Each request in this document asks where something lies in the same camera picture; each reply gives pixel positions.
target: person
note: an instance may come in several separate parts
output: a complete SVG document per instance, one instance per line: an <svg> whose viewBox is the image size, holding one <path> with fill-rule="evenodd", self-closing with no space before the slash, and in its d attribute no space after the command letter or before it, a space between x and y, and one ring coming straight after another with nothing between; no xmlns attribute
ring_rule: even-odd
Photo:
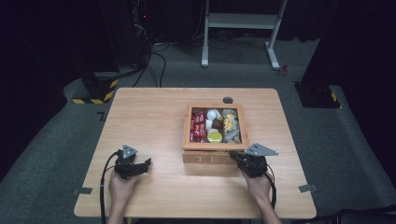
<svg viewBox="0 0 396 224"><path fill-rule="evenodd" d="M265 176L250 178L241 171L242 176L247 181L247 189L253 196L260 213L262 214L262 223L278 224L282 223L271 205L269 193L271 182ZM111 173L110 182L108 184L111 196L111 208L108 215L107 224L121 224L125 207L134 191L134 184L138 179L138 175L130 177L128 180L122 179L114 170Z"/></svg>

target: wooden box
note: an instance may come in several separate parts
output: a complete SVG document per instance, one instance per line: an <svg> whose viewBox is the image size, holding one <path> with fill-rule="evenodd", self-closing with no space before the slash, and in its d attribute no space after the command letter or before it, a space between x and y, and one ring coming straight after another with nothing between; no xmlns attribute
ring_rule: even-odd
<svg viewBox="0 0 396 224"><path fill-rule="evenodd" d="M215 119L221 121L220 129L218 121L213 122L216 123L216 125L213 125L213 123L210 124L210 121L206 121L207 119L213 119L213 115L216 114L209 112L208 117L207 113L210 110L219 111ZM198 132L196 132L197 124L202 128L202 123L199 122L201 122L203 111L205 111L205 137L202 137ZM216 128L218 133L220 133L220 142L218 139L219 134L212 133L216 131L214 131L213 128ZM182 155L185 163L235 164L235 161L230 158L229 152L243 151L248 147L247 125L245 123L244 111L241 105L214 103L196 103L187 105L182 142Z"/></svg>

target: box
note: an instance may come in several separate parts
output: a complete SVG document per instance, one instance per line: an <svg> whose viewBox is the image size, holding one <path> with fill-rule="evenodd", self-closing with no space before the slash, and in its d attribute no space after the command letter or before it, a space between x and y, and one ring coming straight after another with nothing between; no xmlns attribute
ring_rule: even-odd
<svg viewBox="0 0 396 224"><path fill-rule="evenodd" d="M205 111L205 137L202 131L201 121L203 111ZM210 127L210 121L207 123L209 126L206 126L207 119L220 120L221 129L219 129L218 121L213 122L217 124L215 127L218 128L218 132L216 132L216 130L213 131L213 128L215 127L207 129ZM235 161L230 158L229 152L243 151L248 147L247 125L245 123L244 111L241 105L214 103L196 103L187 105L182 142L183 162L235 164Z"/></svg>

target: black and yellow hazard tape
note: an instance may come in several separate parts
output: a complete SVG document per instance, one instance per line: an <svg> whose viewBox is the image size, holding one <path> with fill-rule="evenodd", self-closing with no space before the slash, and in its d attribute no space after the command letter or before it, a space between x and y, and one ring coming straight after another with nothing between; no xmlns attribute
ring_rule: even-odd
<svg viewBox="0 0 396 224"><path fill-rule="evenodd" d="M115 79L111 81L109 84L105 85L104 88L101 88L98 91L98 96L96 97L76 97L72 98L73 103L78 104L78 105L84 105L84 104L105 104L108 103L111 99L111 97L114 94L114 90L116 89L117 83L119 82L118 79Z"/></svg>

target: tape piece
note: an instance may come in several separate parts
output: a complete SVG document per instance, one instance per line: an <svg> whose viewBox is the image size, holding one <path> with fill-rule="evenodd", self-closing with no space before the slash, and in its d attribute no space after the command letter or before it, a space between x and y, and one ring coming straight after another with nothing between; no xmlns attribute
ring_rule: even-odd
<svg viewBox="0 0 396 224"><path fill-rule="evenodd" d="M91 194L92 189L90 188L81 188L81 189L74 189L73 194L74 195L79 195L79 194Z"/></svg>
<svg viewBox="0 0 396 224"><path fill-rule="evenodd" d="M301 193L304 193L304 192L307 192L307 191L314 192L314 191L318 190L316 185L303 185L303 186L300 186L298 188L300 189Z"/></svg>

